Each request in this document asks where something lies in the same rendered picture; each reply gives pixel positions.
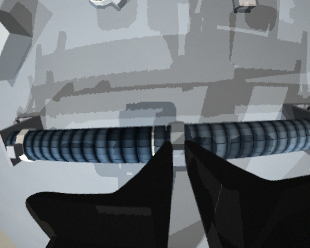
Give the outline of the dark blue ribbed hose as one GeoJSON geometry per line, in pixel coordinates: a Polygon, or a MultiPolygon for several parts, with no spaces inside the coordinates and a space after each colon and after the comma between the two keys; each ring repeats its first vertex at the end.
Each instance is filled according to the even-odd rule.
{"type": "MultiPolygon", "coordinates": [[[[22,160],[8,158],[6,146],[15,144],[17,135],[27,128],[37,129],[28,131],[23,142],[25,155],[34,160],[147,163],[164,142],[171,141],[171,125],[167,125],[166,140],[165,125],[44,130],[40,115],[13,120],[14,125],[0,130],[0,145],[13,167],[22,160]]],[[[280,120],[185,124],[184,129],[185,140],[224,160],[296,151],[310,155],[310,103],[283,103],[280,120]]]]}

